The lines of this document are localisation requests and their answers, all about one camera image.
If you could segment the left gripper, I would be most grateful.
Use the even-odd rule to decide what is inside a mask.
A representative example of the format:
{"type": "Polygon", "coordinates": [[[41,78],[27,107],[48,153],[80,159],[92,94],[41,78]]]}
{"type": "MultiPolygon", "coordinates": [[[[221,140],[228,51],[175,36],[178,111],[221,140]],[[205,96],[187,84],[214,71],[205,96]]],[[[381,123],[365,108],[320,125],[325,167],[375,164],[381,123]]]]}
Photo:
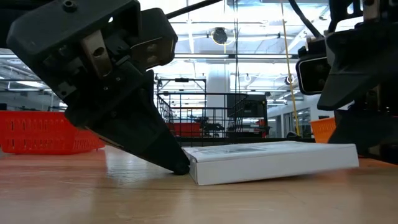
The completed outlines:
{"type": "Polygon", "coordinates": [[[145,98],[127,39],[141,34],[138,0],[52,0],[14,20],[10,48],[66,103],[145,98]]]}

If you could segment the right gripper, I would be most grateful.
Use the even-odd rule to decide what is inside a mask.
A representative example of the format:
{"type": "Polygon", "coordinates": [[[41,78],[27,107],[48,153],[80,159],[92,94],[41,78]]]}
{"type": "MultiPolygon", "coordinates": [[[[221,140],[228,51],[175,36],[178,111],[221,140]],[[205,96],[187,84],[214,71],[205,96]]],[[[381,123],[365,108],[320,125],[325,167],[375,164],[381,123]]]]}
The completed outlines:
{"type": "Polygon", "coordinates": [[[382,83],[398,84],[398,0],[329,0],[326,46],[334,61],[317,107],[331,111],[382,83]],[[339,22],[362,17],[353,29],[339,22]]]}

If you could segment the white box with red mark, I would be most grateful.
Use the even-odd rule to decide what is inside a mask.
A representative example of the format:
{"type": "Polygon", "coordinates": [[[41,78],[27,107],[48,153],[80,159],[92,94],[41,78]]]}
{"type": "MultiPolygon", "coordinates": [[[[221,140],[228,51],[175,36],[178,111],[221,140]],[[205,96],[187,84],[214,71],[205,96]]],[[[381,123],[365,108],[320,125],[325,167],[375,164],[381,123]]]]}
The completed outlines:
{"type": "Polygon", "coordinates": [[[230,184],[359,166],[354,144],[298,141],[185,147],[197,185],[230,184]]]}

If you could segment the orange plastic basket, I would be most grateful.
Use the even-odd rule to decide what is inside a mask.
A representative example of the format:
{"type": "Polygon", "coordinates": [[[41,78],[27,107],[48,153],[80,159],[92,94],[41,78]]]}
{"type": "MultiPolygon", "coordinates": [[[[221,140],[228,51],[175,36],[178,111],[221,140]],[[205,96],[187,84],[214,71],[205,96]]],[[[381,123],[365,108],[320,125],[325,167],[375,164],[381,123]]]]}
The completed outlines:
{"type": "Polygon", "coordinates": [[[333,134],[336,123],[334,118],[319,119],[310,122],[316,143],[328,143],[333,134]]]}

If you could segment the red cabinet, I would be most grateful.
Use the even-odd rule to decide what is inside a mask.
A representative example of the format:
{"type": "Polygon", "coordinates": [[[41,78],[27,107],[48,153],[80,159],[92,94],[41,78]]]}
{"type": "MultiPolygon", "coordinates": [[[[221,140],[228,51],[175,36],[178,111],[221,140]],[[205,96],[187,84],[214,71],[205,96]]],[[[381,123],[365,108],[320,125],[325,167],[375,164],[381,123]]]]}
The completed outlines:
{"type": "Polygon", "coordinates": [[[170,132],[174,136],[180,137],[200,137],[201,124],[200,123],[167,123],[170,132]]]}

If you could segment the red plastic basket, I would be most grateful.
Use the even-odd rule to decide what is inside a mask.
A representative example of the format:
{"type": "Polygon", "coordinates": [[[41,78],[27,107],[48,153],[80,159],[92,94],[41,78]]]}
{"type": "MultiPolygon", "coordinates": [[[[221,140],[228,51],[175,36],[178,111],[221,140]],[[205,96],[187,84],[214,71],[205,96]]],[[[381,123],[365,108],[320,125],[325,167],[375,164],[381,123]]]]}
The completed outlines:
{"type": "Polygon", "coordinates": [[[69,155],[105,147],[62,112],[0,111],[0,149],[10,154],[69,155]]]}

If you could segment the black metal cart frame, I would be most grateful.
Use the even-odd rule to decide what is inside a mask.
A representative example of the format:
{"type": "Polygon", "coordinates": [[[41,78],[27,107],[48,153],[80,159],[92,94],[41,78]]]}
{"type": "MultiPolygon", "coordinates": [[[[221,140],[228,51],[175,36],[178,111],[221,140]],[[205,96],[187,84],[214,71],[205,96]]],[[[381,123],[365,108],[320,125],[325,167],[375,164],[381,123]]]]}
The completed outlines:
{"type": "Polygon", "coordinates": [[[207,92],[206,79],[165,78],[155,82],[156,93],[207,92]]]}

